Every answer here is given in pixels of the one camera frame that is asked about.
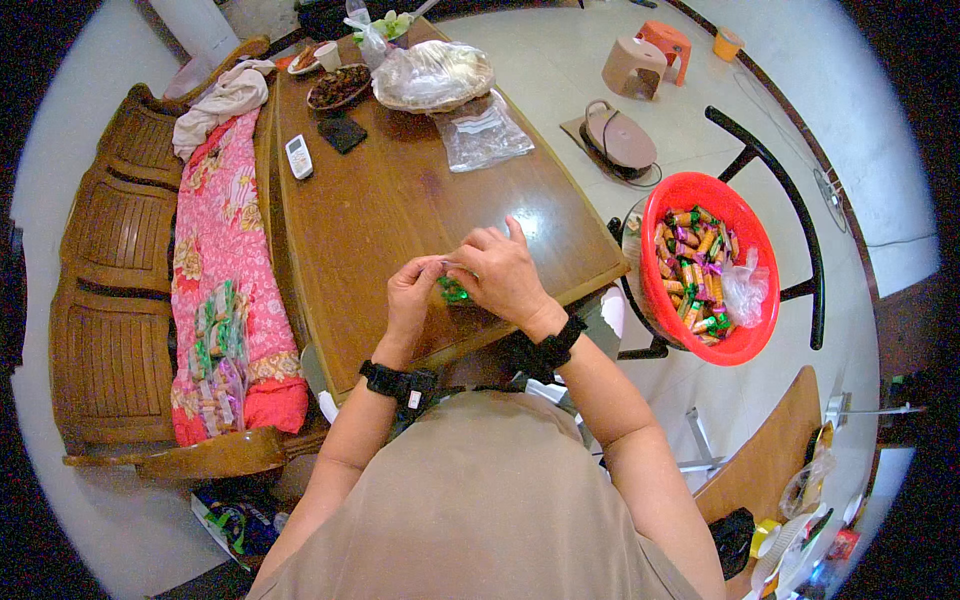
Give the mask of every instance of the red plastic stool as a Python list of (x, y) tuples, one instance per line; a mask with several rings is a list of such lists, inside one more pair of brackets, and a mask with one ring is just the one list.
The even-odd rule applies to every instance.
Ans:
[(677, 73), (676, 85), (684, 84), (686, 75), (686, 66), (690, 63), (690, 40), (684, 34), (670, 27), (666, 23), (659, 21), (647, 21), (636, 32), (637, 39), (645, 39), (653, 45), (660, 48), (663, 55), (666, 56), (668, 66), (680, 59), (680, 70)]

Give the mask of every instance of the black phone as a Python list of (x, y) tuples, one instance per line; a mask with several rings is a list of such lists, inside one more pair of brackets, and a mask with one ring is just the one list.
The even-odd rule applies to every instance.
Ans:
[(356, 121), (345, 114), (334, 114), (321, 119), (317, 124), (317, 131), (333, 149), (342, 155), (356, 148), (357, 144), (367, 139), (367, 130), (357, 125)]

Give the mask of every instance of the person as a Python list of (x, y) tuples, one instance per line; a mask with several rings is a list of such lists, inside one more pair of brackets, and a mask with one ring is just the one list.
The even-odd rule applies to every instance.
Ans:
[[(444, 270), (534, 344), (564, 330), (520, 224), (506, 223), (509, 238), (475, 229), (390, 278), (373, 363), (409, 370)], [(460, 393), (384, 446), (396, 400), (361, 378), (247, 597), (723, 598), (713, 539), (663, 429), (614, 362), (575, 340), (557, 374), (609, 479), (570, 415), (539, 396)]]

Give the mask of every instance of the pink floral blanket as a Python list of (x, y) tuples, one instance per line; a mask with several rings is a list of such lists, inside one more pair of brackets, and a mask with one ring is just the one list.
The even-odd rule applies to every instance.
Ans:
[(202, 415), (200, 388), (188, 371), (188, 352), (196, 342), (198, 305), (225, 279), (234, 280), (237, 292), (249, 303), (246, 427), (274, 425), (297, 433), (306, 414), (306, 381), (271, 270), (257, 205), (253, 128), (259, 111), (233, 117), (216, 128), (183, 169), (171, 286), (178, 345), (170, 398), (180, 445), (211, 435)]

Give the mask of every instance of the beige t-shirt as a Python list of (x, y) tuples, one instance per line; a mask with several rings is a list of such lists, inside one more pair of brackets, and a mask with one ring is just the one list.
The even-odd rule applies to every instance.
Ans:
[(373, 457), (247, 596), (699, 598), (543, 398), (463, 393)]

